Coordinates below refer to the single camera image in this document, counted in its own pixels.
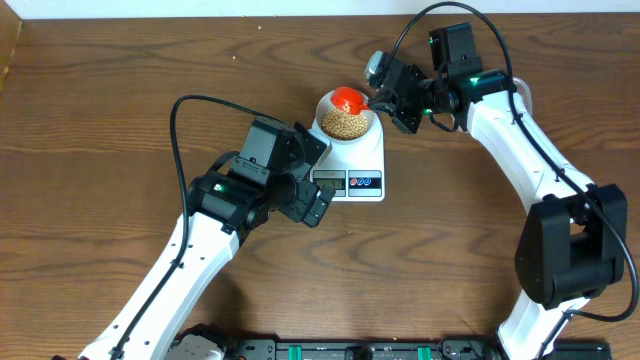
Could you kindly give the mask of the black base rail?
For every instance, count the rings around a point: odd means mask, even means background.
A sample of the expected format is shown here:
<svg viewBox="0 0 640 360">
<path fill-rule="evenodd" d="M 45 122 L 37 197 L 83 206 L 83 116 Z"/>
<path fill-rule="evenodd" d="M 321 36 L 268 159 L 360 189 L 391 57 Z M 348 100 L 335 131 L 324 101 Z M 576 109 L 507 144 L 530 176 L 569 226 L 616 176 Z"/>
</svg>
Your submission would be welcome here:
<svg viewBox="0 0 640 360">
<path fill-rule="evenodd" d="M 445 339 L 423 343 L 278 342 L 237 340 L 218 345 L 188 335 L 167 353 L 177 360 L 482 360 L 501 359 L 498 348 L 485 341 Z"/>
</svg>

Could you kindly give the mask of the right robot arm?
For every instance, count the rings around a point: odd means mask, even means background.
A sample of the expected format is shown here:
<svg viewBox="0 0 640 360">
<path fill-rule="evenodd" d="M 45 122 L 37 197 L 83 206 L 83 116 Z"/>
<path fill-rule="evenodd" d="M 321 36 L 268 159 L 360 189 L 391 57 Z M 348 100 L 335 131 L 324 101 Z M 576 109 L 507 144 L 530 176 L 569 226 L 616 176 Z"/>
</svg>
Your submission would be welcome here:
<svg viewBox="0 0 640 360">
<path fill-rule="evenodd" d="M 370 108 L 413 134 L 423 119 L 452 118 L 494 158 L 527 214 L 515 254 L 521 293 L 497 331 L 505 359 L 541 359 L 567 322 L 635 266 L 625 243 L 627 200 L 574 167 L 532 118 L 510 69 L 487 70 L 471 26 L 429 35 L 433 74 L 378 51 L 364 74 Z"/>
</svg>

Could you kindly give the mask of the clear plastic bean container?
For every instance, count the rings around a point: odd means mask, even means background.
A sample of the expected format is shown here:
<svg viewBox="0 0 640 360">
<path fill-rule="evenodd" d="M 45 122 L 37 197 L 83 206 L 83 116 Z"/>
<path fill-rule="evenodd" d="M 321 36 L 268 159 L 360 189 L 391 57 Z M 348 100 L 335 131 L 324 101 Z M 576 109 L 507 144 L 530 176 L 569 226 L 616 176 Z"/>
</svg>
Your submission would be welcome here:
<svg viewBox="0 0 640 360">
<path fill-rule="evenodd" d="M 524 80 L 518 77 L 514 77 L 513 82 L 516 85 L 517 92 L 523 99 L 527 111 L 533 114 L 533 98 L 530 87 Z"/>
</svg>

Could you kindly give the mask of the grey plastic bowl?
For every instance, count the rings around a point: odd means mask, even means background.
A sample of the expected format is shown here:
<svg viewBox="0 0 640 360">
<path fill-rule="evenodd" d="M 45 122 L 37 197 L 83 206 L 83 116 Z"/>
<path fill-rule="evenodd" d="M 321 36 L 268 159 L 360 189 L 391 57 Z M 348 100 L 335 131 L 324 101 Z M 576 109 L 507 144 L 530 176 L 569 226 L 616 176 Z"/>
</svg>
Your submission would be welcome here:
<svg viewBox="0 0 640 360">
<path fill-rule="evenodd" d="M 318 103 L 315 122 L 329 138 L 352 141 L 365 136 L 374 124 L 375 115 L 366 104 L 367 97 L 350 87 L 338 87 Z"/>
</svg>

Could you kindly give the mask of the soybeans in grey bowl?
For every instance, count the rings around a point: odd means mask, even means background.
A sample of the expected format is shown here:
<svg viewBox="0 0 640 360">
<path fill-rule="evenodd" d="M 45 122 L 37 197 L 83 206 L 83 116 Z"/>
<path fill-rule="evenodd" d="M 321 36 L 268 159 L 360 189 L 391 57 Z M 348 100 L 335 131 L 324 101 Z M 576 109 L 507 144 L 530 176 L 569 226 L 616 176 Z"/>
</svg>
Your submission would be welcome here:
<svg viewBox="0 0 640 360">
<path fill-rule="evenodd" d="M 363 114 L 350 115 L 334 108 L 327 112 L 321 123 L 323 131 L 338 140 L 354 140 L 363 136 L 368 128 L 368 120 Z"/>
</svg>

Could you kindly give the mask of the white digital kitchen scale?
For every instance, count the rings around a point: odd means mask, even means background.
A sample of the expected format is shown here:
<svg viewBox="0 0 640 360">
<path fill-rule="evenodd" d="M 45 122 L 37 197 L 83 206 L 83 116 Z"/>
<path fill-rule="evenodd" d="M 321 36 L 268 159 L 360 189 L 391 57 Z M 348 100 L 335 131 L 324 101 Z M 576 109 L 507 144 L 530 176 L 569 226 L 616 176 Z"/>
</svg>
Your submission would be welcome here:
<svg viewBox="0 0 640 360">
<path fill-rule="evenodd" d="M 330 138 L 331 147 L 310 179 L 335 192 L 334 202 L 380 202 L 385 198 L 384 131 L 380 119 L 363 111 L 366 133 L 353 140 Z"/>
</svg>

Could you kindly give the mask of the red plastic measuring scoop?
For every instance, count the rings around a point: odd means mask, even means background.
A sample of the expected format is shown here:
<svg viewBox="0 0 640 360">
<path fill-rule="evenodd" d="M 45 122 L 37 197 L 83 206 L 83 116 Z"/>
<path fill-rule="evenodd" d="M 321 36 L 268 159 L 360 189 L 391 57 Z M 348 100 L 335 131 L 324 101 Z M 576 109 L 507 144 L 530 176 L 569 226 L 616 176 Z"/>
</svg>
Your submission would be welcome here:
<svg viewBox="0 0 640 360">
<path fill-rule="evenodd" d="M 366 97 L 359 91 L 350 87 L 336 88 L 331 97 L 331 103 L 350 115 L 359 115 L 369 109 Z"/>
</svg>

